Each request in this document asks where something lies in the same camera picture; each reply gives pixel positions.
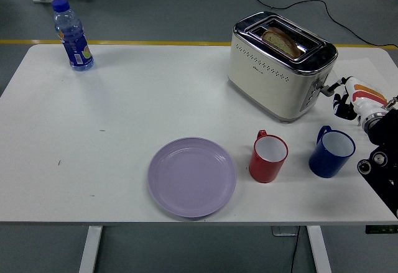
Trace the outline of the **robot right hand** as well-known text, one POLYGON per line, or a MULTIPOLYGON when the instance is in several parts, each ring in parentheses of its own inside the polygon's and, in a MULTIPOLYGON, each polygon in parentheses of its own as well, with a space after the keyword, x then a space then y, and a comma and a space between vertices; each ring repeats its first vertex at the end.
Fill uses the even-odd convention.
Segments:
POLYGON ((343 77, 321 92, 333 97, 333 111, 346 120, 358 119, 363 129, 387 114, 386 98, 373 86, 353 76, 343 77))

